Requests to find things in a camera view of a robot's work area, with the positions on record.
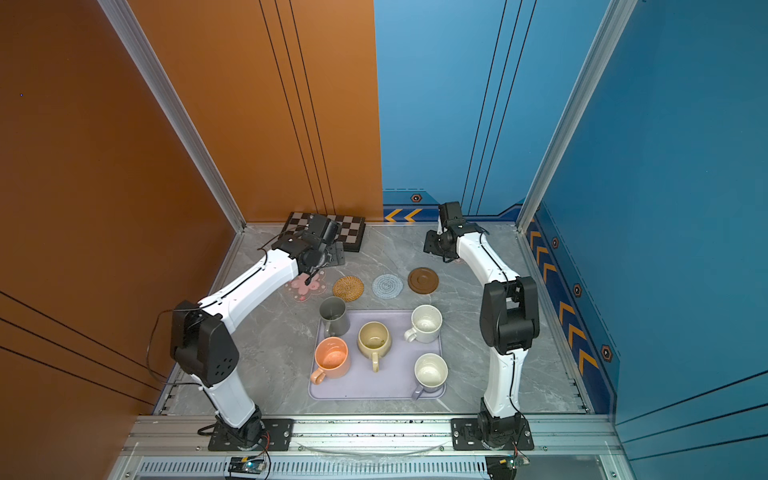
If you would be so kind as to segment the pink flower coaster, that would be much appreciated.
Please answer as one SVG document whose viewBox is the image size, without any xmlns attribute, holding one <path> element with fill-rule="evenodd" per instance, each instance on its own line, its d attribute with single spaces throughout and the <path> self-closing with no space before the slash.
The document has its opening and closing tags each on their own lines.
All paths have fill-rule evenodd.
<svg viewBox="0 0 768 480">
<path fill-rule="evenodd" d="M 305 302 L 313 295 L 321 295 L 326 291 L 324 282 L 325 272 L 320 271 L 312 278 L 308 274 L 300 274 L 285 284 L 292 298 L 297 302 Z"/>
</svg>

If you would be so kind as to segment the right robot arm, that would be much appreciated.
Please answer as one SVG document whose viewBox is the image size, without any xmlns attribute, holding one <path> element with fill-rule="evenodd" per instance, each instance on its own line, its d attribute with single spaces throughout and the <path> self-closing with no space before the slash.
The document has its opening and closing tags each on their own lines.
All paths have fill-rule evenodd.
<svg viewBox="0 0 768 480">
<path fill-rule="evenodd" d="M 522 369 L 540 334 L 535 280 L 512 270 L 494 251 L 487 231 L 467 221 L 458 202 L 438 207 L 438 227 L 427 232 L 424 251 L 450 263 L 464 261 L 483 287 L 479 329 L 489 348 L 489 377 L 477 416 L 480 440 L 490 449 L 534 449 L 522 413 Z"/>
</svg>

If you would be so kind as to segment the tan rattan round coaster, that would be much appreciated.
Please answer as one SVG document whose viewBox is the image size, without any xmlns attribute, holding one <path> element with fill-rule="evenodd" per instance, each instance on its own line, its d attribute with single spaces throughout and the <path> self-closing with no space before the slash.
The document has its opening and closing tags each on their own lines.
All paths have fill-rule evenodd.
<svg viewBox="0 0 768 480">
<path fill-rule="evenodd" d="M 356 276 L 342 277 L 334 283 L 332 288 L 333 295 L 345 302 L 353 302 L 359 299 L 364 290 L 364 282 Z"/>
</svg>

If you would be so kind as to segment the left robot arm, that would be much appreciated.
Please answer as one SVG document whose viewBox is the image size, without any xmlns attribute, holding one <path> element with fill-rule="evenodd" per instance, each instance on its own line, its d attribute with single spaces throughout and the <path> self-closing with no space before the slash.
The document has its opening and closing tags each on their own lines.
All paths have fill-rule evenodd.
<svg viewBox="0 0 768 480">
<path fill-rule="evenodd" d="M 258 448 L 265 427 L 237 372 L 239 350 L 232 334 L 278 287 L 324 268 L 339 230 L 338 222 L 315 214 L 304 229 L 266 243 L 263 257 L 231 283 L 172 310 L 170 355 L 215 408 L 213 432 L 235 449 Z"/>
</svg>

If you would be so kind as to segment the light blue woven coaster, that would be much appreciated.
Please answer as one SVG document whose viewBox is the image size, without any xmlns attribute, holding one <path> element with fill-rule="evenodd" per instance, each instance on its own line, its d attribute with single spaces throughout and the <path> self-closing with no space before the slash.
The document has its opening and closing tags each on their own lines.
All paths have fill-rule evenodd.
<svg viewBox="0 0 768 480">
<path fill-rule="evenodd" d="M 394 274 L 382 274 L 372 282 L 373 294 L 383 300 L 396 298 L 403 290 L 402 280 Z"/>
</svg>

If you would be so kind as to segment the brown wooden round coaster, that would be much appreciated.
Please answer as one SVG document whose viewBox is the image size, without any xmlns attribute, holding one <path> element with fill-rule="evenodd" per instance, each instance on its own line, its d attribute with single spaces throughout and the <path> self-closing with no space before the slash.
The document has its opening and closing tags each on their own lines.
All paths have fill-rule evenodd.
<svg viewBox="0 0 768 480">
<path fill-rule="evenodd" d="M 419 267 L 412 270 L 408 276 L 409 288 L 420 295 L 428 295 L 433 293 L 439 287 L 438 274 L 426 267 Z"/>
</svg>

